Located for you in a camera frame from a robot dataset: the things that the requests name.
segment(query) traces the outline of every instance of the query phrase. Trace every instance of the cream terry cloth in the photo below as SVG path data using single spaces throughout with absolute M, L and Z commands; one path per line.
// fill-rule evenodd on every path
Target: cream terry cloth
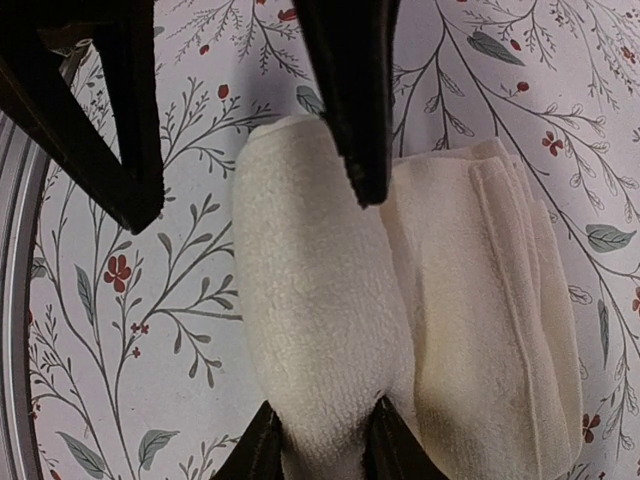
M 546 207 L 519 159 L 497 139 L 403 159 L 381 215 L 432 460 L 452 480 L 566 473 L 582 446 L 574 319 Z
M 358 480 L 387 395 L 417 434 L 413 344 L 376 209 L 363 211 L 315 117 L 256 129 L 237 160 L 233 231 L 246 335 L 285 432 L 287 480 Z
M 499 141 L 400 160 L 389 201 L 362 211 L 324 123 L 290 117 L 241 152 L 233 221 L 287 480 L 362 478 L 384 394 L 450 480 L 570 468 L 582 407 L 567 285 L 546 208 Z

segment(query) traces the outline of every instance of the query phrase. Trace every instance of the gray leaf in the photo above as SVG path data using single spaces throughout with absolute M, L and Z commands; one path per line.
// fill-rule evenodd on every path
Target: gray leaf
M 313 115 L 320 115 L 324 110 L 324 105 L 316 92 L 306 85 L 296 88 L 296 99 L 302 108 Z
M 198 357 L 196 356 L 196 359 L 193 361 L 193 365 L 191 365 L 191 368 L 189 369 L 189 378 L 195 378 L 197 371 L 198 371 Z
M 76 265 L 76 277 L 78 283 L 78 295 L 80 295 L 82 305 L 84 305 L 84 309 L 87 312 L 89 323 L 93 325 L 95 314 L 93 311 L 93 295 L 91 293 L 91 284 L 89 283 L 89 277 L 87 276 L 87 273 L 78 265 Z
M 464 97 L 464 92 L 460 90 L 460 87 L 453 81 L 453 79 L 444 72 L 440 72 L 440 79 L 445 87 L 449 89 L 451 93 L 457 95 L 458 97 Z
M 153 458 L 158 450 L 163 449 L 179 431 L 168 432 L 166 430 L 149 430 L 140 440 L 138 447 L 138 461 L 147 472 L 151 470 Z
M 509 52 L 509 50 L 507 50 L 500 42 L 480 30 L 473 32 L 471 37 L 467 37 L 467 41 L 469 42 L 469 45 L 480 53 L 484 53 L 485 55 L 512 65 L 524 67 L 524 62 L 522 60 Z
M 122 242 L 120 245 L 118 245 L 116 248 L 113 249 L 113 253 L 119 252 L 121 250 L 126 250 L 131 245 L 133 245 L 133 243 L 131 243 L 130 240 L 127 240 L 126 242 Z
M 589 245 L 598 253 L 607 253 L 619 250 L 629 245 L 629 242 L 637 233 L 625 233 L 612 225 L 587 225 L 587 238 Z
M 210 343 L 211 342 L 211 337 L 209 335 L 194 335 L 193 339 L 196 342 L 200 342 L 200 343 Z
M 171 256 L 171 252 L 173 250 L 171 248 L 171 239 L 167 236 L 166 233 L 162 233 L 162 232 L 158 234 L 158 239 L 160 240 L 160 243 L 162 243 L 162 245 L 164 246 L 169 256 Z
M 635 389 L 631 385 L 627 386 L 626 407 L 631 415 L 638 415 L 638 397 L 636 396 Z
M 191 242 L 191 246 L 208 242 L 212 238 L 213 238 L 213 235 L 211 235 L 210 233 L 203 233 L 202 235 L 200 235 L 198 238 L 196 238 L 194 241 Z
M 569 180 L 569 185 L 571 185 L 573 188 L 578 188 L 581 184 L 582 184 L 582 175 L 580 175 L 580 172 L 574 173 L 573 176 L 571 177 L 571 180 Z
M 215 385 L 213 381 L 213 372 L 209 367 L 207 367 L 207 383 L 209 384 L 209 388 L 213 388 L 213 386 Z
M 621 177 L 620 183 L 622 183 L 626 188 L 630 188 L 631 190 L 637 190 L 640 188 L 638 181 L 635 178 L 631 177 Z
M 97 453 L 71 435 L 67 435 L 64 432 L 56 433 L 62 437 L 73 458 L 89 475 L 97 479 L 104 477 L 104 461 Z
M 607 368 L 609 356 L 609 309 L 602 300 L 598 300 L 598 317 L 600 318 L 600 342 L 604 355 L 604 368 Z
M 464 123 L 462 123 L 459 119 L 454 117 L 449 112 L 447 112 L 447 118 L 451 122 L 451 125 L 453 125 L 453 128 L 455 128 L 459 134 L 464 135 L 465 137 L 474 137 L 476 135 L 471 131 L 469 127 L 467 127 Z
M 611 434 L 613 433 L 613 431 L 616 429 L 616 427 L 618 426 L 618 423 L 620 423 L 620 413 L 621 413 L 621 409 L 620 408 L 616 408 L 613 413 L 609 416 L 609 418 L 607 419 L 607 423 L 604 426 L 604 431 L 602 432 L 602 439 L 606 440 L 607 438 L 609 438 L 611 436 Z
M 571 297 L 572 302 L 580 305 L 590 305 L 593 302 L 591 295 L 577 285 L 569 285 L 569 297 Z
M 220 285 L 220 290 L 224 290 L 225 288 L 227 288 L 232 281 L 233 281 L 233 275 L 228 274 L 226 277 L 224 277 L 224 280 L 222 281 L 222 285 Z
M 204 277 L 200 286 L 200 297 L 204 297 L 204 294 L 209 290 L 209 285 L 211 285 L 211 279 L 209 277 Z
M 178 328 L 178 335 L 176 336 L 176 341 L 173 343 L 173 353 L 177 355 L 180 353 L 180 349 L 182 348 L 182 331 Z
M 438 109 L 439 104 L 440 104 L 440 95 L 434 95 L 427 102 L 427 106 L 424 107 L 424 111 L 428 113 L 433 113 Z
M 233 310 L 233 304 L 226 298 L 214 297 L 213 300 L 216 301 L 225 310 Z
M 34 257 L 31 264 L 31 280 L 44 278 L 47 275 L 47 267 L 44 266 L 44 258 Z

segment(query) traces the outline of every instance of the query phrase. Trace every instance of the black plastic claw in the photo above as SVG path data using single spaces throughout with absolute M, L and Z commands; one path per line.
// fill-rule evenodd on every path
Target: black plastic claw
M 293 0 L 325 120 L 362 207 L 384 202 L 392 159 L 392 55 L 400 0 Z
M 282 427 L 264 402 L 212 480 L 283 480 Z M 371 414 L 363 465 L 368 480 L 447 480 L 387 397 Z
M 368 480 L 447 480 L 387 397 L 371 416 L 365 469 Z
M 264 402 L 212 480 L 283 480 L 281 450 L 280 420 Z

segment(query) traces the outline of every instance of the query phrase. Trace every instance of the folded towel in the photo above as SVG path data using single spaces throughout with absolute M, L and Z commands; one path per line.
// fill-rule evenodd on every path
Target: folded towel
M 252 133 L 237 160 L 233 231 L 246 336 L 285 433 L 285 478 L 363 478 L 381 396 L 417 434 L 413 344 L 380 216 L 358 207 L 324 123 L 293 117 Z
M 238 290 L 287 480 L 363 478 L 382 395 L 451 480 L 570 468 L 571 304 L 516 160 L 497 139 L 399 159 L 387 203 L 363 211 L 322 121 L 251 134 L 233 187 Z
M 438 156 L 400 162 L 381 208 L 423 444 L 453 480 L 554 479 L 580 451 L 582 406 L 546 208 L 498 140 Z

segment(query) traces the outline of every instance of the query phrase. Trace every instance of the red berry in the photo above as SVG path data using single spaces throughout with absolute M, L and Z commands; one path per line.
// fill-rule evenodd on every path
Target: red berry
M 229 95 L 229 85 L 224 84 L 218 87 L 218 98 L 224 100 Z

